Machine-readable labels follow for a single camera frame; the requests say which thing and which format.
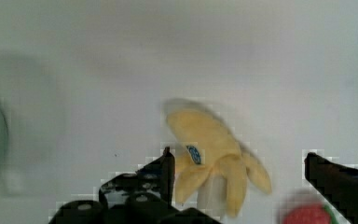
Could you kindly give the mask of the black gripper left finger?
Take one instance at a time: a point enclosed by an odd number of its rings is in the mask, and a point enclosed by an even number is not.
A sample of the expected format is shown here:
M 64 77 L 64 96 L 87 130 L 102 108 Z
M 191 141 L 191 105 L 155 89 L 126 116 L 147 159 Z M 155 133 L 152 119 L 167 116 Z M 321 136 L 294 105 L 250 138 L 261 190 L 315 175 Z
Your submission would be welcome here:
M 172 192 L 175 177 L 175 157 L 169 147 L 157 159 L 149 162 L 134 173 L 117 175 L 99 188 L 99 202 L 105 208 L 124 204 L 132 195 L 144 197 L 152 196 L 147 200 L 147 208 L 162 213 L 175 212 L 172 207 Z

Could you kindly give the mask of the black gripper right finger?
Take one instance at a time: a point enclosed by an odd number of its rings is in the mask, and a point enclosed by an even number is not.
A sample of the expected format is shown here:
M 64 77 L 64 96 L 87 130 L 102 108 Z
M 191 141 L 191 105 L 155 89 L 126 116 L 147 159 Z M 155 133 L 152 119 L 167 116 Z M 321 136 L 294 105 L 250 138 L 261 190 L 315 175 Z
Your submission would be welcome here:
M 333 163 L 310 152 L 304 176 L 351 224 L 358 224 L 358 169 Z

